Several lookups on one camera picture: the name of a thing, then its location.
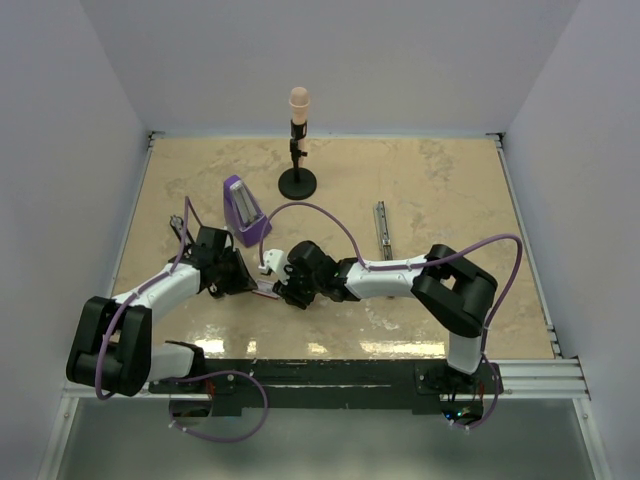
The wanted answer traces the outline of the staple box sleeve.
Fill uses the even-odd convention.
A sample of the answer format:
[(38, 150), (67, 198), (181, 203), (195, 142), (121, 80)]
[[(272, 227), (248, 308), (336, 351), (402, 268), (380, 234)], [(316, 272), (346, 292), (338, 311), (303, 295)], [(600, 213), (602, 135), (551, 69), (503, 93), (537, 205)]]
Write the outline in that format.
[(266, 298), (278, 299), (279, 295), (274, 292), (273, 288), (274, 288), (273, 282), (265, 281), (265, 280), (257, 280), (256, 288), (253, 290), (253, 293)]

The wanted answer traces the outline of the grey black stapler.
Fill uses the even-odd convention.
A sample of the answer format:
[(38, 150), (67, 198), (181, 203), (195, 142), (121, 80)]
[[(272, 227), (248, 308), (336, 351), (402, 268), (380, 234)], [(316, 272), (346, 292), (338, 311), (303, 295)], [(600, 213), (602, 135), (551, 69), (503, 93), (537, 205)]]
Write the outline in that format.
[(393, 259), (391, 236), (388, 227), (386, 206), (384, 201), (378, 201), (373, 207), (374, 223), (382, 258), (385, 261)]

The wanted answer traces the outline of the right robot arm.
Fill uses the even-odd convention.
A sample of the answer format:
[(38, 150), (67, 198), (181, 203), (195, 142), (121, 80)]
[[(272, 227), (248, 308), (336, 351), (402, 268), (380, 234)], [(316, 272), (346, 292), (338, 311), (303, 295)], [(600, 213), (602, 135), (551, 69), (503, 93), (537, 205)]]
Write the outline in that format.
[(411, 298), (449, 332), (445, 369), (448, 386), (469, 392), (481, 380), (482, 335), (497, 289), (496, 279), (446, 245), (422, 257), (401, 261), (334, 260), (312, 241), (289, 253), (262, 254), (265, 274), (278, 281), (273, 292), (289, 305), (306, 309), (320, 294), (334, 302), (377, 297)]

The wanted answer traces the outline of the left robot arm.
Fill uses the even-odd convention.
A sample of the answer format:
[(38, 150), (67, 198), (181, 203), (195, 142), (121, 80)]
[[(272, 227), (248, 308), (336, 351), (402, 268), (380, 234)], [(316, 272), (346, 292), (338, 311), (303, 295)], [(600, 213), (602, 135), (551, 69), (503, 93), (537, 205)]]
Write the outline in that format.
[(185, 342), (152, 345), (152, 328), (203, 291), (218, 298), (256, 288), (232, 234), (201, 227), (152, 279), (113, 298), (93, 296), (81, 311), (66, 364), (66, 378), (97, 396), (136, 395), (148, 382), (172, 378), (185, 392), (207, 380), (204, 354)]

